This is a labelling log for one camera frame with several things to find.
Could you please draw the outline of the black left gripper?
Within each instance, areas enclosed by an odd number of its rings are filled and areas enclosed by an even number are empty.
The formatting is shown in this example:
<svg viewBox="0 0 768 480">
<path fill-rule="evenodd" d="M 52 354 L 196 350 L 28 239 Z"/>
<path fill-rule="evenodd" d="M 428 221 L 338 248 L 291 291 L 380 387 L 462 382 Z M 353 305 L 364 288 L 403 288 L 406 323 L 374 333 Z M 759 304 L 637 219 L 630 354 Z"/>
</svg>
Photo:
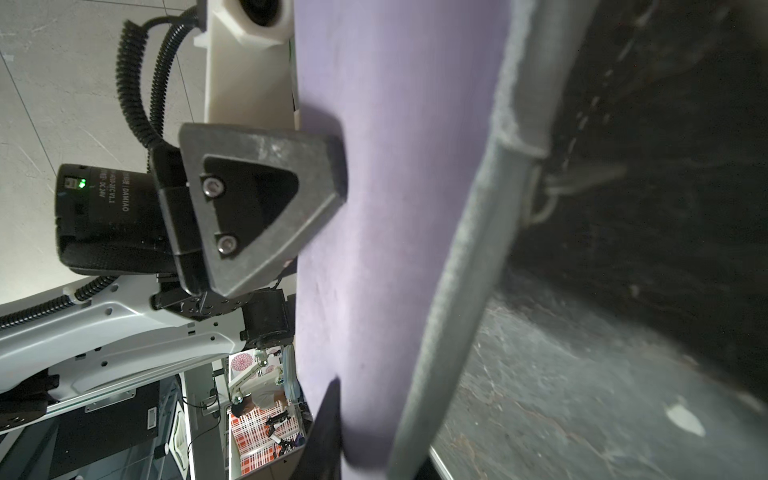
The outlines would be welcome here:
<svg viewBox="0 0 768 480">
<path fill-rule="evenodd" d="M 291 342 L 294 299 L 263 286 L 344 204 L 342 141 L 188 123 L 180 128 L 179 147 L 181 154 L 174 147 L 154 150 L 147 173 L 61 165 L 60 261 L 92 277 L 89 296 L 120 277 L 153 275 L 158 287 L 148 303 L 154 311 L 194 321 L 237 313 L 247 347 Z"/>
</svg>

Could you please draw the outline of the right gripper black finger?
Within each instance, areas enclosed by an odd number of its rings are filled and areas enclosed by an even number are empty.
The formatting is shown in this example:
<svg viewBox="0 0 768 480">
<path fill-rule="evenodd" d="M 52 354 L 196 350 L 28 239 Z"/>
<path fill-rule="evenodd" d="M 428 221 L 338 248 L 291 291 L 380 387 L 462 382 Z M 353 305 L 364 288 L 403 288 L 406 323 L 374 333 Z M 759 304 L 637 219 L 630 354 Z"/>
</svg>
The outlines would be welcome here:
<svg viewBox="0 0 768 480">
<path fill-rule="evenodd" d="M 341 384 L 332 380 L 291 480 L 340 480 L 342 457 Z"/>
</svg>

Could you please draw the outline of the purple zippered umbrella sleeve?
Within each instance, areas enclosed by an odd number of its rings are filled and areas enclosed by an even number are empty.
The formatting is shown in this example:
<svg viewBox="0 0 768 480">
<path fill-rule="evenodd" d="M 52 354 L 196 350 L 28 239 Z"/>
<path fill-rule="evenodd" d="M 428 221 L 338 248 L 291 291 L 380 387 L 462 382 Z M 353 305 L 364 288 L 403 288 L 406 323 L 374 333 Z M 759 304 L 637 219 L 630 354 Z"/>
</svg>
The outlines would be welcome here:
<svg viewBox="0 0 768 480">
<path fill-rule="evenodd" d="M 344 479 L 411 479 L 532 202 L 593 1 L 300 1 L 301 125 L 344 206 L 301 253 L 298 373 Z"/>
</svg>

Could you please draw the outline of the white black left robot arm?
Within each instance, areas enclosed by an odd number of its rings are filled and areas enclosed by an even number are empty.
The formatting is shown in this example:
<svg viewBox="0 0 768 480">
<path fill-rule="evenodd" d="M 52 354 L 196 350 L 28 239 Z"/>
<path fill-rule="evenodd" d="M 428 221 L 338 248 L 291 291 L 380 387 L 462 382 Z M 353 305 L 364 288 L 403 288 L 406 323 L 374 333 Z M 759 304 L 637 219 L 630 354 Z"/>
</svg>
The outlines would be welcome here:
<svg viewBox="0 0 768 480">
<path fill-rule="evenodd" d="M 340 139 L 186 124 L 146 173 L 65 164 L 60 260 L 83 276 L 1 309 L 1 429 L 288 343 L 279 287 L 343 205 Z"/>
</svg>

